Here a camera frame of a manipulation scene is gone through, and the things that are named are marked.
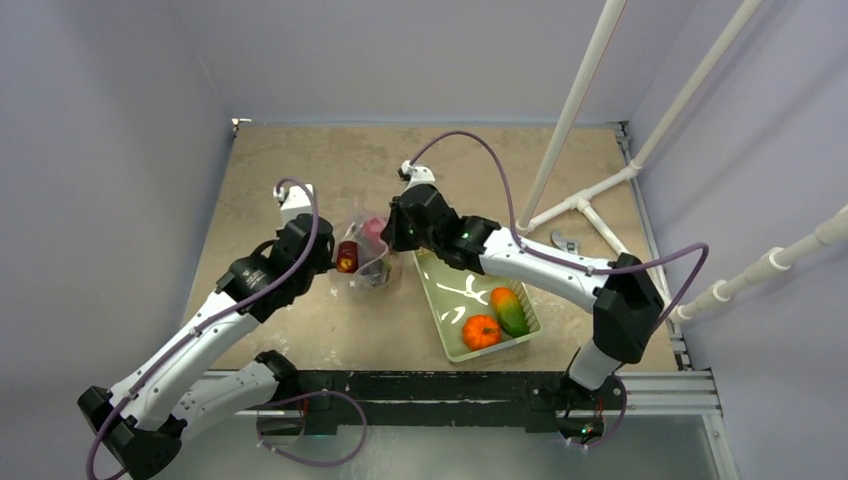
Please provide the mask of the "red tomato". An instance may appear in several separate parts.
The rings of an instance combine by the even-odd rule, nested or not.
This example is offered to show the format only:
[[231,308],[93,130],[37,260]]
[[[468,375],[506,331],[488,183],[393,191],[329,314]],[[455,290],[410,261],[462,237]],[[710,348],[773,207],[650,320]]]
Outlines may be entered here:
[[387,224],[383,217],[372,217],[365,220],[360,227],[360,243],[369,248],[379,249],[385,245],[381,234]]

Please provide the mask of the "clear pink zip bag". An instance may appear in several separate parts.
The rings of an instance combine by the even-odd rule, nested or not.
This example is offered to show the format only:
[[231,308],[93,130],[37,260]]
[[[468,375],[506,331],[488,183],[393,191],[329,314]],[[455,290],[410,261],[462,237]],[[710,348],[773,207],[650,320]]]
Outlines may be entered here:
[[[346,217],[334,225],[335,246],[332,254],[332,269],[328,276],[331,285],[339,292],[365,297],[377,292],[397,287],[402,277],[402,261],[398,253],[386,244],[379,249],[369,248],[360,243],[360,227],[372,217],[388,216],[368,209],[361,201],[356,201]],[[354,240],[359,244],[359,269],[353,274],[344,274],[336,270],[338,244],[344,240]]]

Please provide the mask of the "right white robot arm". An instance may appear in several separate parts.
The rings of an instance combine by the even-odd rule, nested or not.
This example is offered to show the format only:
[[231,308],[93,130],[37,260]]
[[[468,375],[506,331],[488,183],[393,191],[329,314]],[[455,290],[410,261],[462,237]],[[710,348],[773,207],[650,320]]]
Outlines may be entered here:
[[576,407],[596,399],[618,368],[641,361],[665,307],[638,258],[604,260],[547,247],[494,220],[459,215],[432,184],[391,200],[381,238],[394,251],[425,249],[453,269],[517,280],[590,313],[592,337],[561,381],[564,399]]

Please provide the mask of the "green plastic basket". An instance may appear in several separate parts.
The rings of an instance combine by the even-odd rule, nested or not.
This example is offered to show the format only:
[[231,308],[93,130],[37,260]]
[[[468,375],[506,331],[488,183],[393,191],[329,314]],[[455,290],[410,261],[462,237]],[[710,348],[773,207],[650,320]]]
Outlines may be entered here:
[[[461,363],[492,354],[541,335],[542,324],[523,283],[505,277],[453,269],[435,254],[423,249],[414,253],[413,260],[444,352],[451,362]],[[464,341],[464,326],[474,316],[495,316],[490,294],[499,287],[516,294],[527,321],[528,333],[514,337],[502,331],[498,343],[473,350]]]

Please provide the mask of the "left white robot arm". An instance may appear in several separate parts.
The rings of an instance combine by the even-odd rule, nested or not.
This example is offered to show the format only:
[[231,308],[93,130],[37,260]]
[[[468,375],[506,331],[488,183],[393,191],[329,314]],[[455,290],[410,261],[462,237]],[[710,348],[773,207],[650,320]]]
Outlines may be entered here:
[[150,360],[110,388],[92,386],[77,404],[88,424],[133,479],[150,479],[183,443],[253,406],[292,405],[301,394],[297,368],[282,354],[258,354],[242,370],[197,386],[233,344],[305,294],[332,263],[332,225],[301,214],[235,260],[198,313]]

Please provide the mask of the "dark red apple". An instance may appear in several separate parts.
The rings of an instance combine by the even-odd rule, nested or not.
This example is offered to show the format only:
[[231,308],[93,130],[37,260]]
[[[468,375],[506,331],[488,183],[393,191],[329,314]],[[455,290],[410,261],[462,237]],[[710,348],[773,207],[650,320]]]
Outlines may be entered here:
[[359,244],[354,240],[344,240],[338,244],[336,270],[344,274],[353,274],[359,269]]

